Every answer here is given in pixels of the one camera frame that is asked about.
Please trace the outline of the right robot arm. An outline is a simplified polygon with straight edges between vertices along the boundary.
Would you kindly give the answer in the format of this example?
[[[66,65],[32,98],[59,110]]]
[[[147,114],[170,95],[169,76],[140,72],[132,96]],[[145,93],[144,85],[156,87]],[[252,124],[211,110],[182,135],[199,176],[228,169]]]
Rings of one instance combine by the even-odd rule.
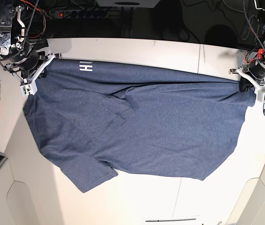
[[[10,73],[21,73],[21,77],[33,75],[47,59],[41,51],[48,47],[43,33],[29,35],[32,20],[36,12],[43,18],[43,29],[46,29],[46,13],[26,0],[15,4],[13,0],[0,0],[0,65]]]

